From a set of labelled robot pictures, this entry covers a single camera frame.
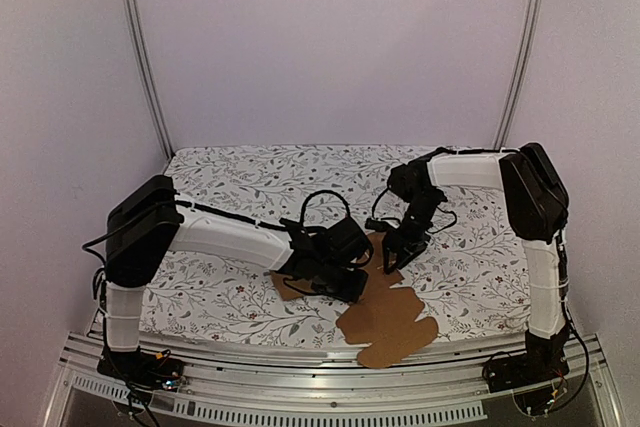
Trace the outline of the brown cardboard box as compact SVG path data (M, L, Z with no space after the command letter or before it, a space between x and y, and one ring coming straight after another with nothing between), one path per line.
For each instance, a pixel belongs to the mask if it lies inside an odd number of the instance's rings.
M360 345L357 362L369 369L388 368L438 336L437 320L423 316L425 303L411 287L401 287L400 272L383 271L381 233L370 233L374 247L370 262L363 268L368 280L358 302L338 316L337 328L349 345Z

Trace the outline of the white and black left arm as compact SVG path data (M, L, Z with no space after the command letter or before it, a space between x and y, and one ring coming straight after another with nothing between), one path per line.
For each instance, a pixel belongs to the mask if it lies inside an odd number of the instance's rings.
M93 294L103 313L103 348L97 371L134 387L173 389L182 361L164 350L142 351L139 321L143 294L170 251L236 259L309 283L313 294L346 303L357 301L366 285L365 265L374 247L345 214L329 227L302 220L269 223L200 203L180 194L170 177L148 179L107 217L106 233L83 244L98 254Z

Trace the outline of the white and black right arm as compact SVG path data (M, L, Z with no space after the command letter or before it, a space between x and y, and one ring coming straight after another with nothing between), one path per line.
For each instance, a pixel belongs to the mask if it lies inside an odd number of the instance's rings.
M493 357L483 366L490 391L500 392L550 381L568 374L564 345L571 323L564 229L568 193L544 148L456 151L439 147L392 169L387 189L407 203L400 224L382 241L385 273L403 269L428 245L444 188L485 187L504 195L511 229L522 242L529 270L531 313L525 351Z

